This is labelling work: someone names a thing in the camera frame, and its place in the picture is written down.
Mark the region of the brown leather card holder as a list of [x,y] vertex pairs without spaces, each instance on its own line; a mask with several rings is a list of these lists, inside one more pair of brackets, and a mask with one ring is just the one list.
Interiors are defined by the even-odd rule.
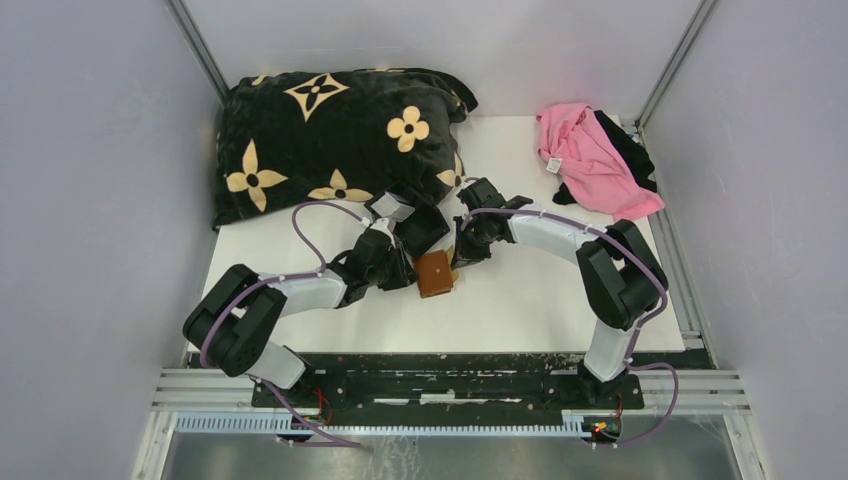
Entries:
[[454,249],[429,252],[414,261],[417,287],[422,299],[450,293],[459,278],[452,267]]

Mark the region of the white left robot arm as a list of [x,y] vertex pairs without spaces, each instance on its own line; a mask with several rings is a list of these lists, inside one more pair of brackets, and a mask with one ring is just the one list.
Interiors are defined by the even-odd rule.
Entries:
[[231,266],[187,317],[182,334],[199,349],[203,367],[270,382],[280,398],[299,407],[313,397],[312,368],[289,347],[272,342],[278,320],[344,308],[371,288],[398,290],[417,279],[401,240],[369,227],[321,271],[261,275],[244,264]]

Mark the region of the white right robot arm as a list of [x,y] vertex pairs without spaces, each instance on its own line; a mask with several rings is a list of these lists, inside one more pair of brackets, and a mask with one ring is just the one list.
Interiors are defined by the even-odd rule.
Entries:
[[591,408],[612,401],[627,375],[644,324],[668,305],[668,280],[637,225],[594,227],[524,196],[505,199],[486,178],[464,182],[466,207],[455,217],[454,268],[478,264],[497,242],[535,247],[575,265],[596,316],[590,346],[577,367],[577,392]]

